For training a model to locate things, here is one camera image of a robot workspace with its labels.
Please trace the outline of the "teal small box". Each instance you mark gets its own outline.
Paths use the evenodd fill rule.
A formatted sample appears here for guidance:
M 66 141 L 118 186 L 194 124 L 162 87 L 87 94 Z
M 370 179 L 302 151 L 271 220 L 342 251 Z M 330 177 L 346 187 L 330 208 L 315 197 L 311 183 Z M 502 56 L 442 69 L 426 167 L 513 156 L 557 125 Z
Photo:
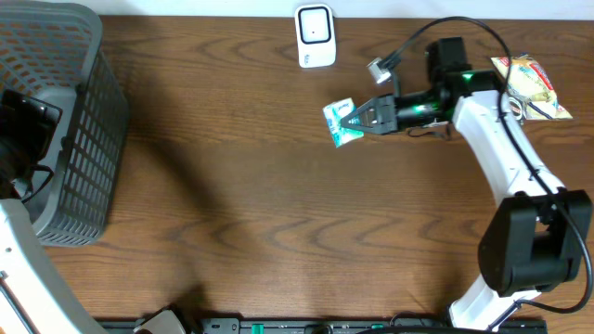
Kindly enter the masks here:
M 345 128 L 341 124 L 342 118 L 354 110 L 355 104 L 350 97 L 332 102 L 322 110 L 336 148 L 364 136 L 363 132 Z

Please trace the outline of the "yellow snack bag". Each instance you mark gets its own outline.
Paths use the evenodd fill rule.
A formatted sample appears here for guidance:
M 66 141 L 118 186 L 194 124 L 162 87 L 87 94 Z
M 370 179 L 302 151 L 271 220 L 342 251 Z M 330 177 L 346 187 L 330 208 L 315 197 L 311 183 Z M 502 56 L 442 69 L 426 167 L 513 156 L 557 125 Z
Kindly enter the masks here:
M 502 77 L 511 69 L 508 94 L 524 103 L 524 120 L 572 119 L 569 111 L 559 103 L 547 73 L 534 58 L 528 54 L 521 54 L 513 57 L 512 62 L 505 57 L 490 60 Z

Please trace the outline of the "black round-logo packet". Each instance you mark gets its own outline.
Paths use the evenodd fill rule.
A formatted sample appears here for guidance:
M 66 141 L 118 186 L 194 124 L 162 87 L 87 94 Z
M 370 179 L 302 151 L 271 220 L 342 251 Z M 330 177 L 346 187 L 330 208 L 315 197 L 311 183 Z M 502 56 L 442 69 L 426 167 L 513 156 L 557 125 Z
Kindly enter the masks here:
M 525 119 L 524 116 L 524 103 L 517 97 L 515 96 L 509 96 L 509 102 L 510 102 L 510 110 L 512 111 L 514 118 L 519 122 L 519 123 L 523 123 L 523 120 Z

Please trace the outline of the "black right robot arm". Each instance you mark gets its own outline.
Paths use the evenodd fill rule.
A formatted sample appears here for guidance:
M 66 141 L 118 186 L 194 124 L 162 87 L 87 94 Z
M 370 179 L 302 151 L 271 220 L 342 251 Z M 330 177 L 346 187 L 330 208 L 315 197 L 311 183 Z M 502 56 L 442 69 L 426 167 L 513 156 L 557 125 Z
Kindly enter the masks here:
M 448 308 L 454 328 L 499 330 L 537 296 L 590 265 L 586 237 L 593 203 L 569 190 L 536 154 L 510 110 L 502 82 L 476 71 L 459 37 L 426 48 L 430 89 L 374 97 L 340 118 L 344 129 L 388 135 L 450 123 L 467 141 L 497 211 L 478 247 L 480 275 Z

